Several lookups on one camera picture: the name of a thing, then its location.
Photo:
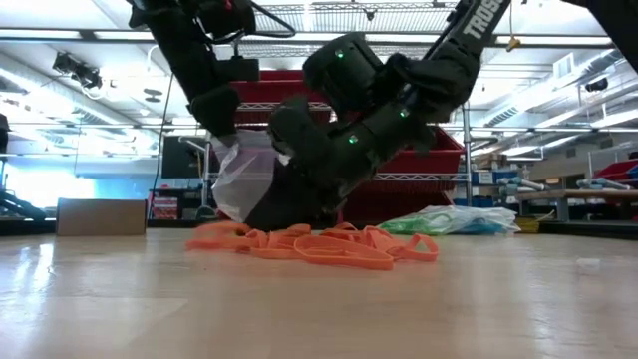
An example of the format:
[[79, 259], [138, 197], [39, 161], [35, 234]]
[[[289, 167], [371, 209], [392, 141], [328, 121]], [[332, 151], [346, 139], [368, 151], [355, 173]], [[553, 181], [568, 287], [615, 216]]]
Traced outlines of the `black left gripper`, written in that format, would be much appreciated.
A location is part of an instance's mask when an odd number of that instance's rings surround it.
[[215, 137], [236, 132], [234, 114], [240, 104], [231, 82], [257, 82], [257, 59], [219, 61], [186, 28], [151, 27], [151, 33], [178, 80], [195, 119]]

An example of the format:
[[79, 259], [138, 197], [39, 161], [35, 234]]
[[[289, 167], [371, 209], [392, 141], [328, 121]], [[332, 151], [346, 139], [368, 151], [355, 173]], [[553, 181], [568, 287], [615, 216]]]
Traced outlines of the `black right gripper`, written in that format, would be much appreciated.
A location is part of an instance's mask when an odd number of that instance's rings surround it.
[[346, 197], [385, 163], [407, 148], [426, 152], [434, 144], [433, 128], [404, 107], [319, 126], [306, 97], [280, 103], [268, 132], [275, 150], [289, 160], [275, 163], [270, 187], [244, 220], [260, 230], [334, 223]]

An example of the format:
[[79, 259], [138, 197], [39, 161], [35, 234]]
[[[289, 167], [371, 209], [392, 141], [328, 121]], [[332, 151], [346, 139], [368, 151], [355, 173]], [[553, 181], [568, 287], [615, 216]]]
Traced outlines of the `orange rubber bands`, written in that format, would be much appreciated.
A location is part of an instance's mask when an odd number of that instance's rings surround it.
[[398, 260], [434, 262], [439, 248], [427, 235], [401, 239], [377, 226], [359, 230], [348, 222], [314, 234], [306, 223], [263, 231], [232, 221], [198, 227], [188, 250], [228, 250], [262, 259], [302, 260], [311, 264], [391, 270]]

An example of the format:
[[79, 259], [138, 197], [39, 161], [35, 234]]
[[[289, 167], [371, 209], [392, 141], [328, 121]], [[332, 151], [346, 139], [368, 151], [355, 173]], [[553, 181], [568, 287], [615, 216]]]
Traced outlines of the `green rubber band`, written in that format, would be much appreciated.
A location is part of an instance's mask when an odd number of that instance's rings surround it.
[[453, 224], [447, 214], [416, 214], [388, 220], [379, 225], [392, 234], [445, 234]]

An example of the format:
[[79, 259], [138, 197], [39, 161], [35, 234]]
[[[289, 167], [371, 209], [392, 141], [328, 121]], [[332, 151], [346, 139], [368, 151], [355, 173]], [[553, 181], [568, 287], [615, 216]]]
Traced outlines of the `blue rubber bands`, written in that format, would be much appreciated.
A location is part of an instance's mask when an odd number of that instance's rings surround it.
[[498, 233], [507, 233], [508, 227], [499, 222], [485, 221], [477, 218], [460, 229], [455, 230], [455, 234], [468, 235], [494, 235]]

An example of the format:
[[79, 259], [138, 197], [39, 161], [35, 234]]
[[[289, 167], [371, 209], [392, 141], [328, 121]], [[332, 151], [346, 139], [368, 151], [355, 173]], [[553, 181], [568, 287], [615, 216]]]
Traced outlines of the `black monitor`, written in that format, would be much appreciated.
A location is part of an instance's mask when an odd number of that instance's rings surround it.
[[163, 140], [160, 175], [163, 179], [197, 179], [203, 175], [205, 138], [167, 136]]

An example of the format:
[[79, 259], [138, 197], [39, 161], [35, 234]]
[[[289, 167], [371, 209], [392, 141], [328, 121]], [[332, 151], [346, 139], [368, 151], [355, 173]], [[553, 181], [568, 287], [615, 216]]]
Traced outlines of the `red white box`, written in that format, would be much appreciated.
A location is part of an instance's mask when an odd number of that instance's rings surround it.
[[151, 201], [152, 219], [178, 219], [178, 199], [171, 196], [154, 196]]

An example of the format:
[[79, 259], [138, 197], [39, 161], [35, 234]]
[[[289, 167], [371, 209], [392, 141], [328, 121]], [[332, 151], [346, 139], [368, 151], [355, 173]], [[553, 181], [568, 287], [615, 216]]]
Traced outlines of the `long ceiling light strip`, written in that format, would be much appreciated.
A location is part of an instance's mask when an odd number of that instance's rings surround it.
[[533, 46], [606, 46], [612, 40], [606, 36], [515, 36], [523, 45]]
[[124, 31], [124, 30], [103, 30], [95, 31], [95, 36], [100, 40], [114, 41], [153, 41], [155, 38], [149, 31]]

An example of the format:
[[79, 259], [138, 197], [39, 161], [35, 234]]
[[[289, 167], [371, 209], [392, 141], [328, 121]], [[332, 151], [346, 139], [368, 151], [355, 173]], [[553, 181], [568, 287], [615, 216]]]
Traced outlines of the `small cardboard box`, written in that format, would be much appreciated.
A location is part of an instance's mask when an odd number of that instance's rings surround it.
[[147, 229], [145, 199], [60, 198], [58, 236], [134, 236]]

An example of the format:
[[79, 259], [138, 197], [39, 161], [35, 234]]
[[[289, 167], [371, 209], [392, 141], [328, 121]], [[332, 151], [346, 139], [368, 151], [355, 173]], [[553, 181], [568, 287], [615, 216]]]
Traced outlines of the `distant cardboard boxes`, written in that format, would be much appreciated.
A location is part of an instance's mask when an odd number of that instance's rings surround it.
[[487, 153], [472, 158], [474, 171], [505, 171], [509, 169], [507, 155]]

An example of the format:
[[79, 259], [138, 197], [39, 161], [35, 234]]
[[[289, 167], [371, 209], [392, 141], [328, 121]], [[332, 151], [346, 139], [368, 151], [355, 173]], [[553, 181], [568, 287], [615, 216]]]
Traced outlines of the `black slanted bar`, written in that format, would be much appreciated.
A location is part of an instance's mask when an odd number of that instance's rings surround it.
[[47, 214], [44, 210], [35, 207], [30, 202], [22, 200], [5, 190], [0, 190], [0, 207], [36, 221], [43, 221], [47, 218]]

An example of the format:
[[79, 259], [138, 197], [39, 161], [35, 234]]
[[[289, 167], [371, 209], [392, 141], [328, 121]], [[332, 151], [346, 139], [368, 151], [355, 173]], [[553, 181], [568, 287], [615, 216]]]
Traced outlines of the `yellow coil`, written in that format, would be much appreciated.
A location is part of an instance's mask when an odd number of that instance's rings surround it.
[[541, 220], [535, 216], [518, 216], [515, 224], [519, 227], [520, 233], [539, 233]]

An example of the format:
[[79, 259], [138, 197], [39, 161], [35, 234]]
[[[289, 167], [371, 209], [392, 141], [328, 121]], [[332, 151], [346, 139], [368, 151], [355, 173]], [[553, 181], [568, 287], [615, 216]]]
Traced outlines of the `yellow hanging plug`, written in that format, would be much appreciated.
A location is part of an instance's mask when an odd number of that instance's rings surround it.
[[508, 30], [509, 30], [509, 39], [506, 45], [506, 52], [509, 53], [520, 46], [520, 40], [514, 35], [513, 31], [513, 0], [509, 0], [508, 6]]

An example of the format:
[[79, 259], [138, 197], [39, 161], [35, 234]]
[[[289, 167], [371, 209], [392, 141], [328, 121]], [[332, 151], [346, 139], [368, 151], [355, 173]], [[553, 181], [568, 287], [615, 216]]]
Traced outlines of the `wooden workbench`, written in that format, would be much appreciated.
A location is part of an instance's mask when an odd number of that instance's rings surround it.
[[581, 199], [612, 199], [628, 206], [632, 202], [638, 202], [638, 189], [604, 190], [604, 189], [552, 189], [545, 191], [533, 191], [517, 194], [520, 210], [523, 211], [527, 202], [538, 199], [556, 200], [556, 218], [558, 221], [569, 221], [569, 198]]

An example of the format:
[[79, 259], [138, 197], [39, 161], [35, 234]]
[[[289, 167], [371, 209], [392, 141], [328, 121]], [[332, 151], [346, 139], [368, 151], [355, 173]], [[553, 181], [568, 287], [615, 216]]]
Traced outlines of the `red storage tray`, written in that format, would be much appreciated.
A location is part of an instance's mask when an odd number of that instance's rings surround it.
[[594, 176], [619, 182], [638, 180], [638, 160], [610, 164]]

